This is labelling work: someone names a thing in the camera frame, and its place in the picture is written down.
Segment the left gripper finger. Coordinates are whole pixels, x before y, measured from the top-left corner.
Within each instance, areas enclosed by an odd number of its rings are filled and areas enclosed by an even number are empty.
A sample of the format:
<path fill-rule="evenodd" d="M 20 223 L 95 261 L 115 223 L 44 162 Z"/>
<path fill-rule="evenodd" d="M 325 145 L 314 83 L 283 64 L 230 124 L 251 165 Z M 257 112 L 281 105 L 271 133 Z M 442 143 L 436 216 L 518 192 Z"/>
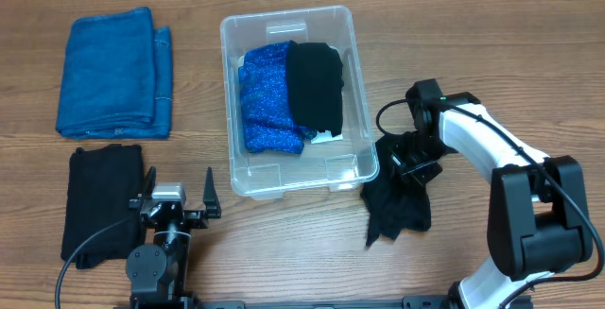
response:
<path fill-rule="evenodd" d="M 155 183 L 156 183 L 156 167 L 155 166 L 151 166 L 149 168 L 149 170 L 147 171 L 144 179 L 143 179 L 143 185 L 142 185 L 142 190 L 140 192 L 140 198 L 151 198 L 151 194 L 155 188 Z"/>
<path fill-rule="evenodd" d="M 206 180 L 204 184 L 203 192 L 203 203 L 205 205 L 205 212 L 208 215 L 220 215 L 221 206 L 216 193 L 216 187 L 214 183 L 213 170 L 211 167 L 207 168 Z"/>

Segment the black cloth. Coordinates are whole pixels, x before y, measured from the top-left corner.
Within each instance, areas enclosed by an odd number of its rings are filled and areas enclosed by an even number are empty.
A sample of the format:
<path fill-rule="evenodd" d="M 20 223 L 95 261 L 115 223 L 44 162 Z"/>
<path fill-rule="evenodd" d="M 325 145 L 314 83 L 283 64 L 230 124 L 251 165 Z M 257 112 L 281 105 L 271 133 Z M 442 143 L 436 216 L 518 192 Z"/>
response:
<path fill-rule="evenodd" d="M 403 184 L 391 165 L 391 150 L 397 142 L 397 137 L 383 136 L 375 143 L 380 171 L 374 180 L 363 185 L 360 193 L 370 214 L 367 248 L 380 236 L 396 240 L 403 229 L 427 232 L 431 228 L 426 189 Z"/>
<path fill-rule="evenodd" d="M 288 106 L 297 126 L 342 133 L 343 63 L 327 43 L 290 41 L 285 62 Z"/>
<path fill-rule="evenodd" d="M 60 257 L 77 269 L 125 259 L 145 230 L 129 201 L 142 190 L 144 163 L 138 145 L 78 148 L 70 157 Z"/>

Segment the blue sparkly cloth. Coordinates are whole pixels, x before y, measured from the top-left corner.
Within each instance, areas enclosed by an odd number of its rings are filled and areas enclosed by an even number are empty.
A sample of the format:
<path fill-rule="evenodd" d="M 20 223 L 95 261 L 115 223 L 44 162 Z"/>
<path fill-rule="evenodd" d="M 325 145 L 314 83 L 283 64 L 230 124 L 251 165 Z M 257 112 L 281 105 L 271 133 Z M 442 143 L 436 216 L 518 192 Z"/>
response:
<path fill-rule="evenodd" d="M 245 146 L 256 154 L 277 151 L 300 155 L 314 129 L 294 123 L 286 81 L 290 42 L 251 50 L 238 68 Z"/>

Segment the clear plastic container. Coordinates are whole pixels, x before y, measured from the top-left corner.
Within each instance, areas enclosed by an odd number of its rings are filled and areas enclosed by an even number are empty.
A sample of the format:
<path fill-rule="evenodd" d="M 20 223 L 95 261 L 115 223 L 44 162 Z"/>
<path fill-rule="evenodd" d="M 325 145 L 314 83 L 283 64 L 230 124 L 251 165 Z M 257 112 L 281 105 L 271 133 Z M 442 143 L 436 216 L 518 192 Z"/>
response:
<path fill-rule="evenodd" d="M 342 5 L 233 15 L 220 25 L 231 186 L 242 197 L 280 198 L 285 192 L 353 189 L 373 180 L 379 163 L 356 46 L 352 13 Z M 245 147 L 238 68 L 252 49 L 286 41 L 327 43 L 343 63 L 343 139 L 306 143 L 300 155 Z"/>

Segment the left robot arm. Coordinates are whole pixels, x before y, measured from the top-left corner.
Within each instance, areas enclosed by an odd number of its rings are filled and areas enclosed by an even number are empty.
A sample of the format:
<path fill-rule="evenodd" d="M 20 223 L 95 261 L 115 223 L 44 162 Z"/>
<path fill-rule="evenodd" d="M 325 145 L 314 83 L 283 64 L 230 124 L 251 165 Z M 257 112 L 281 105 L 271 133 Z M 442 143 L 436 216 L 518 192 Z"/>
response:
<path fill-rule="evenodd" d="M 158 183 L 156 168 L 149 168 L 142 191 L 130 201 L 143 228 L 154 230 L 153 241 L 135 248 L 127 258 L 130 307 L 201 307 L 198 295 L 185 287 L 191 232 L 207 229 L 211 219 L 222 215 L 211 169 L 206 172 L 202 200 L 203 209 L 187 210 L 182 183 Z"/>

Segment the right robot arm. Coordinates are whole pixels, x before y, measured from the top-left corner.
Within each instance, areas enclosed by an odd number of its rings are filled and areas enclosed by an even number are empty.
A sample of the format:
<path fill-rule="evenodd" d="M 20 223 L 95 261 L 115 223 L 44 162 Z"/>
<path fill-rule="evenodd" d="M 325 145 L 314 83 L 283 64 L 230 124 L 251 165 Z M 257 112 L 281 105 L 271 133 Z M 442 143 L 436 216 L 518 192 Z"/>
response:
<path fill-rule="evenodd" d="M 416 82 L 405 103 L 415 130 L 389 157 L 395 179 L 421 195 L 451 152 L 491 187 L 489 256 L 445 295 L 407 296 L 405 308 L 529 308 L 540 283 L 585 282 L 604 267 L 603 242 L 589 217 L 583 172 L 570 156 L 551 158 L 500 126 L 468 92 L 445 95 Z"/>

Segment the white paper label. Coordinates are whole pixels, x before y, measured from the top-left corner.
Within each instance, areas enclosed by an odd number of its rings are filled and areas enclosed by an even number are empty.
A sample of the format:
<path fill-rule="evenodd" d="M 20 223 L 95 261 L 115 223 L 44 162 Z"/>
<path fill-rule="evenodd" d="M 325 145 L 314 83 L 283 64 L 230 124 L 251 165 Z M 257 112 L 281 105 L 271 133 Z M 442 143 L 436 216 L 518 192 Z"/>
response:
<path fill-rule="evenodd" d="M 323 144 L 333 141 L 339 141 L 343 139 L 343 135 L 333 135 L 329 130 L 325 132 L 318 132 L 317 135 L 311 140 L 312 145 Z"/>

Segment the folded blue denim cloth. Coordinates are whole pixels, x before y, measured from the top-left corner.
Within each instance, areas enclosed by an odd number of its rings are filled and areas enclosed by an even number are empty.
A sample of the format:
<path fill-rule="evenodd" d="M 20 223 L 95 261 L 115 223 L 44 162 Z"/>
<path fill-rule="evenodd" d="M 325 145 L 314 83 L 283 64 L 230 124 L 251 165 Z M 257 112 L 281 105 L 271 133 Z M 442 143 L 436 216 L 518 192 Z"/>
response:
<path fill-rule="evenodd" d="M 74 139 L 165 139 L 173 45 L 147 7 L 76 20 L 65 49 L 55 129 Z"/>

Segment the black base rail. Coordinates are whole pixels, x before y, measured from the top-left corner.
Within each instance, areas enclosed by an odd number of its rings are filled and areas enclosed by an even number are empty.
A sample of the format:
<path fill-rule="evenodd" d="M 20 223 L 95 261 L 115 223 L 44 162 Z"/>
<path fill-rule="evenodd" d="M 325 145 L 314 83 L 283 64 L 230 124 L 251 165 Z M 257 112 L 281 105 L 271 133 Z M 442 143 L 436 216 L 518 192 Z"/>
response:
<path fill-rule="evenodd" d="M 447 309 L 462 308 L 461 304 L 448 296 L 405 296 L 401 300 L 345 300 L 345 301 L 282 301 L 245 303 L 243 301 L 199 301 L 188 303 L 168 302 L 161 304 L 138 304 L 128 306 L 136 309 Z"/>

